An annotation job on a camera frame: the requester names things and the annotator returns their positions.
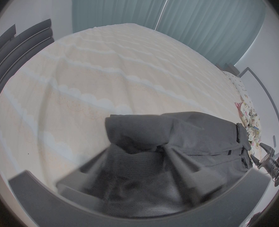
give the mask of white headboard panel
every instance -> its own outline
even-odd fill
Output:
[[[270,94],[248,67],[240,77],[253,100],[256,112],[260,115],[261,142],[273,147],[275,153],[279,153],[279,114]]]

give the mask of black mechanical device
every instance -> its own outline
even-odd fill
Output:
[[[251,154],[251,158],[254,161],[258,169],[264,167],[269,173],[273,181],[275,182],[275,187],[279,185],[279,157],[275,160],[275,150],[264,143],[260,143],[260,146],[266,151],[267,155],[259,161],[255,156]]]

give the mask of beige bed sheet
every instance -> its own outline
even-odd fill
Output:
[[[241,123],[240,95],[216,66],[154,30],[122,24],[66,36],[0,94],[0,173],[27,169],[55,190],[109,145],[110,114],[199,111]]]

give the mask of white pillowcase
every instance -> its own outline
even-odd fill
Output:
[[[246,88],[244,87],[241,79],[227,71],[223,71],[223,73],[227,75],[227,77],[231,80],[233,85],[236,87],[240,96],[242,97],[242,100],[245,101],[251,108],[254,109],[253,101],[252,101],[251,97],[249,96]]]

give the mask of teal curtain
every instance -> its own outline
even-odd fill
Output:
[[[179,40],[213,64],[224,67],[225,63],[236,64],[250,47],[263,24],[266,9],[262,0],[165,2],[72,0],[73,32],[136,23]]]
[[[73,32],[136,23],[155,29],[166,0],[72,0]]]
[[[168,0],[156,30],[213,64],[234,65],[256,38],[265,8],[262,0]]]

